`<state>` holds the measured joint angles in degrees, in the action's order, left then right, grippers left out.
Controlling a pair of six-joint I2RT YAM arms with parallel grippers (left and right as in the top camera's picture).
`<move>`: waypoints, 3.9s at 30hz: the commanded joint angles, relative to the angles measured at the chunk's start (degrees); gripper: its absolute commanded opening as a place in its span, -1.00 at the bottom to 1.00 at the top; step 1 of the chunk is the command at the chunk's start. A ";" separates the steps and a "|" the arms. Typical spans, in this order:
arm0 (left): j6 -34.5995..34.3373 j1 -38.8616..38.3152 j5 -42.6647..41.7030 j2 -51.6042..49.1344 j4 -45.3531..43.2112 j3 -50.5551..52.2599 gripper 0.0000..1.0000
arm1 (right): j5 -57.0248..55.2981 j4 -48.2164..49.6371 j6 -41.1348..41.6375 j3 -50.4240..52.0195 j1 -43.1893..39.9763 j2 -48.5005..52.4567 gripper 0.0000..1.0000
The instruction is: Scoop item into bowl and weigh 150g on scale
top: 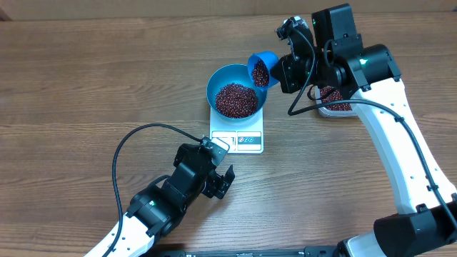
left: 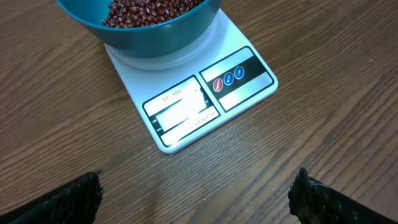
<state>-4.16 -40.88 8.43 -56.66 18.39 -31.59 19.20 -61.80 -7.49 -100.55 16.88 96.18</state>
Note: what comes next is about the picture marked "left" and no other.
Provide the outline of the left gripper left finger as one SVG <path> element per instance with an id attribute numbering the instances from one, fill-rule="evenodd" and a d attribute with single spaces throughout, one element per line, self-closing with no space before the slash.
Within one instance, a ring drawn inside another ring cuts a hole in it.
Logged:
<path id="1" fill-rule="evenodd" d="M 100 171 L 70 182 L 1 215 L 3 224 L 92 224 L 103 199 Z"/>

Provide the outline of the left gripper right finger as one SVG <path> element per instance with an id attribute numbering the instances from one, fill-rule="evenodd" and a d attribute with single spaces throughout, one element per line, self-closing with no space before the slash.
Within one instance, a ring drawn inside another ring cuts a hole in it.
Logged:
<path id="1" fill-rule="evenodd" d="M 397 224 L 333 188 L 301 168 L 288 192 L 290 214 L 302 224 Z"/>

